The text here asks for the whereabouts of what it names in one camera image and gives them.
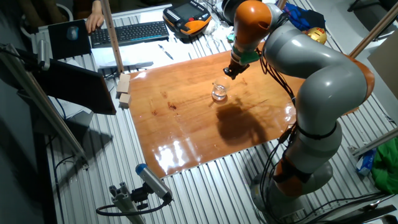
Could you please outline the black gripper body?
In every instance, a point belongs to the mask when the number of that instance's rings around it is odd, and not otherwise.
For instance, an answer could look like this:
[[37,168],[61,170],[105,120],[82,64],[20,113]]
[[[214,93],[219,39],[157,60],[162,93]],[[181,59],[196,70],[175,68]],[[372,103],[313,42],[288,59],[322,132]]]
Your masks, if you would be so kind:
[[240,73],[243,73],[247,68],[249,68],[249,66],[250,66],[250,64],[241,65],[240,63],[235,62],[234,60],[231,60],[229,66],[228,66],[228,76],[236,77]]

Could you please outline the person's bare hand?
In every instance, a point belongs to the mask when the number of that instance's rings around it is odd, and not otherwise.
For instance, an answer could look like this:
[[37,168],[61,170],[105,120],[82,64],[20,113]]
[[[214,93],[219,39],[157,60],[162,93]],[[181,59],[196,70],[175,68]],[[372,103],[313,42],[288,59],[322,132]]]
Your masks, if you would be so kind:
[[101,11],[93,11],[85,22],[86,30],[90,34],[101,27],[104,22],[104,15]]

